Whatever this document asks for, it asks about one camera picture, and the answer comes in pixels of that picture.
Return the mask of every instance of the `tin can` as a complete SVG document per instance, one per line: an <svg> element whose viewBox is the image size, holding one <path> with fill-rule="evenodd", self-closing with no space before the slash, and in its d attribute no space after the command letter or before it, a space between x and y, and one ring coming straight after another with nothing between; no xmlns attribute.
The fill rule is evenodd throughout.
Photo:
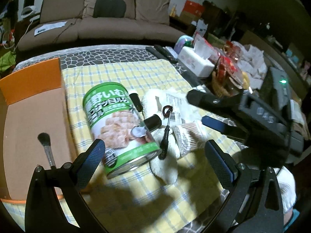
<svg viewBox="0 0 311 233"><path fill-rule="evenodd" d="M93 139L105 142L108 178L134 170L161 153L122 84L105 82L91 88L82 105Z"/></svg>

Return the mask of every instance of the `checkered cloth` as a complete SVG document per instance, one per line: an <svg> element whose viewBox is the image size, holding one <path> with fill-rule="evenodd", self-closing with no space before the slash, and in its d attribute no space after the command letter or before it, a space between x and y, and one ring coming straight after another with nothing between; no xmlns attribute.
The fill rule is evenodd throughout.
<svg viewBox="0 0 311 233"><path fill-rule="evenodd" d="M115 81L127 90L135 89L141 97L149 89L173 87L183 93L192 89L164 60L81 66L63 70L63 77L71 128L79 153L92 144L82 100L93 86ZM225 152L239 151L234 141L210 128L206 130L210 139ZM111 233L174 233L201 214L219 196L222 188L202 149L178 160L178 180L173 185L163 185L152 174L148 163L110 180L100 164L90 183L92 191L84 195L84 199ZM68 221L76 225L66 202L61 201L61 205ZM24 207L5 206L23 227Z"/></svg>

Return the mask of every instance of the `can label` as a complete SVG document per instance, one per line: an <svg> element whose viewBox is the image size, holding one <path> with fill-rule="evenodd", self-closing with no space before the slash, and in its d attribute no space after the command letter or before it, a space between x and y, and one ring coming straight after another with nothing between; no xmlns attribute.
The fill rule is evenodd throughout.
<svg viewBox="0 0 311 233"><path fill-rule="evenodd" d="M93 138L105 142L103 161L107 174L135 158L159 150L122 86L109 84L95 88L86 96L83 107Z"/></svg>

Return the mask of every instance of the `white tissue box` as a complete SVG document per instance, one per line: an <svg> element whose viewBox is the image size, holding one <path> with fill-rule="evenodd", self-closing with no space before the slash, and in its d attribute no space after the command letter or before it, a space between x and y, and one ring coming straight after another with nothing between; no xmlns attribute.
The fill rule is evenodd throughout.
<svg viewBox="0 0 311 233"><path fill-rule="evenodd" d="M184 46L177 57L178 61L189 68L197 77L209 77L214 69L214 64L201 58L193 48Z"/></svg>

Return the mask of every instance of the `pebble-patterned tablecloth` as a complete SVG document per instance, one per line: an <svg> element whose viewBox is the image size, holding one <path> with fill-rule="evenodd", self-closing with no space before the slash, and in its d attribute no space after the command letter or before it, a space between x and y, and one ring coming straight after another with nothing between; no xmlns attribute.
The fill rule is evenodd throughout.
<svg viewBox="0 0 311 233"><path fill-rule="evenodd" d="M134 61L157 60L154 55L145 50L146 46L142 45L99 45L85 46L60 51L46 53L40 56L30 58L17 64L14 71L18 71L24 67L34 63L59 57L61 69L72 68L82 65L96 65L103 63L120 63ZM181 64L172 64L175 69L191 84L196 87L200 85L200 81L194 78ZM179 233L200 233L207 223L214 217L217 210L220 208L225 198L228 195L228 190L223 190L220 197L215 200L209 208L199 215L195 220L186 225Z"/></svg>

